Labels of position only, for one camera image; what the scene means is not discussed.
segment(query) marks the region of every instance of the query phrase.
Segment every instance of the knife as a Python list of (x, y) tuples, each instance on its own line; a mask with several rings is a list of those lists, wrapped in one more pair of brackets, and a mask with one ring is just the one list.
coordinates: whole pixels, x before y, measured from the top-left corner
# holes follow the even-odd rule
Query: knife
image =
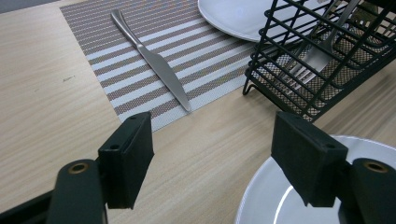
[(159, 54), (149, 51), (142, 42), (132, 33), (131, 29), (125, 22), (122, 13), (119, 9), (113, 9), (111, 11), (111, 19), (114, 21), (119, 30), (125, 35), (125, 37), (132, 42), (132, 45), (139, 51), (149, 66), (154, 70), (157, 76), (161, 79), (163, 84), (172, 92), (180, 104), (188, 112), (191, 111), (191, 105), (187, 98), (186, 92), (184, 92), (183, 86), (178, 80), (175, 72), (169, 66), (168, 62)]

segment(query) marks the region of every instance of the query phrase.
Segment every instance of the wooden tabletop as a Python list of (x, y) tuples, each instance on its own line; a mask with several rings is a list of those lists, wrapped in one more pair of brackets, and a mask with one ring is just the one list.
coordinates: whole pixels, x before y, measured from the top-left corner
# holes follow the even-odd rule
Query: wooden tabletop
[[(120, 126), (59, 7), (0, 14), (0, 212), (53, 189), (61, 167), (95, 159)], [(315, 124), (395, 146), (392, 63)], [(134, 210), (110, 223), (233, 223), (270, 156), (277, 107), (238, 89), (153, 133), (155, 156)]]

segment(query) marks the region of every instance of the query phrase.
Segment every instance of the wire basket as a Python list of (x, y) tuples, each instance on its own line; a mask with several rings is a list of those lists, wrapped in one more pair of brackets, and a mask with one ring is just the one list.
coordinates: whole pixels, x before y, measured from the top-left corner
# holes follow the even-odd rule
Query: wire basket
[[(396, 1), (385, 9), (360, 3), (343, 26), (336, 24), (346, 8), (341, 1), (317, 8), (304, 3), (275, 0), (265, 11), (268, 20), (248, 63), (243, 94), (255, 88), (280, 109), (315, 121), (396, 58), (396, 20), (389, 10)], [(285, 10), (293, 14), (285, 16)], [(332, 50), (320, 47), (333, 29)], [(313, 46), (331, 57), (321, 71), (304, 60)], [(304, 72), (291, 73), (298, 64)]]

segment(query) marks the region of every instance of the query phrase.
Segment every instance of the light wood surface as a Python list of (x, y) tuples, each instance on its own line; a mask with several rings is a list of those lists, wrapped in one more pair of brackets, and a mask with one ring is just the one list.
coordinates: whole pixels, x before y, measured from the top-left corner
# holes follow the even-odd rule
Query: light wood surface
[[(52, 189), (70, 161), (95, 159), (120, 125), (59, 9), (76, 2), (0, 14), (0, 212)], [(396, 146), (395, 68), (316, 125)], [(109, 210), (109, 222), (233, 223), (250, 178), (270, 156), (278, 110), (256, 91), (241, 92), (155, 132), (134, 210)]]

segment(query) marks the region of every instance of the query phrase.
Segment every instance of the striped placemat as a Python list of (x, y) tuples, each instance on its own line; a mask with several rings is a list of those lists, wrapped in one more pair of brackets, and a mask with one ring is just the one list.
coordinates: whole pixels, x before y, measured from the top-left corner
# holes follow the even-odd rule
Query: striped placemat
[(121, 121), (150, 111), (156, 131), (188, 113), (114, 25), (114, 8), (148, 49), (169, 62), (192, 110), (243, 85), (254, 44), (207, 23), (196, 0), (96, 0), (61, 7)]

